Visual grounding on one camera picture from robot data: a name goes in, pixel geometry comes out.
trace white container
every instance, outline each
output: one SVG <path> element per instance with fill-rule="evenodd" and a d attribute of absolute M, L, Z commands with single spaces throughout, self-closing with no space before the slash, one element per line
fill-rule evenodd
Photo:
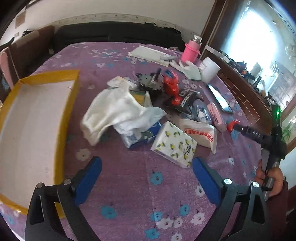
<path fill-rule="evenodd" d="M 208 84 L 219 72 L 220 67 L 209 57 L 206 57 L 199 65 L 202 82 Z"/>

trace human hand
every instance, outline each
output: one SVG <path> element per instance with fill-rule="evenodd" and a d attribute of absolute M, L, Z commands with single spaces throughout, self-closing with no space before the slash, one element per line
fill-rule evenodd
<path fill-rule="evenodd" d="M 262 160 L 258 162 L 258 168 L 254 178 L 254 181 L 259 183 L 260 186 L 263 185 L 263 180 L 265 179 L 265 176 L 266 176 L 261 168 L 262 168 Z M 269 196 L 272 197 L 279 194 L 283 188 L 283 183 L 284 183 L 284 175 L 281 172 L 281 169 L 279 167 L 274 167 L 272 169 L 269 169 L 267 176 L 274 178 L 274 186 Z"/>

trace brown chair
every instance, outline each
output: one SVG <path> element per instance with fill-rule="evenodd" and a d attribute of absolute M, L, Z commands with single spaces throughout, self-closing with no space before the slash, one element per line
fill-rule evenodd
<path fill-rule="evenodd" d="M 32 73 L 29 67 L 48 53 L 53 35 L 54 26 L 46 26 L 21 37 L 0 52 L 0 68 L 10 88 Z"/>

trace white glove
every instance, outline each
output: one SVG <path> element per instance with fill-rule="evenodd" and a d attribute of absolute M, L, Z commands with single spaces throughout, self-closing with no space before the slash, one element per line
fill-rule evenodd
<path fill-rule="evenodd" d="M 197 81 L 201 80 L 200 70 L 198 69 L 198 67 L 195 64 L 191 63 L 190 61 L 186 61 L 186 64 L 188 66 L 184 66 L 181 60 L 179 60 L 179 65 L 174 60 L 170 62 L 170 66 L 184 73 L 184 75 L 188 79 L 197 80 Z"/>

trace notebook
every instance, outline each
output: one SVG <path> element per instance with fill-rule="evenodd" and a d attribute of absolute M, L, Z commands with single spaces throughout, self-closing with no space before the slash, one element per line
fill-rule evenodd
<path fill-rule="evenodd" d="M 168 67 L 169 61 L 162 60 L 161 57 L 169 57 L 169 54 L 163 53 L 158 50 L 154 50 L 145 46 L 139 46 L 133 51 L 128 53 L 131 57 L 146 59 L 149 61 L 152 61 L 154 63 L 163 65 L 165 67 Z"/>

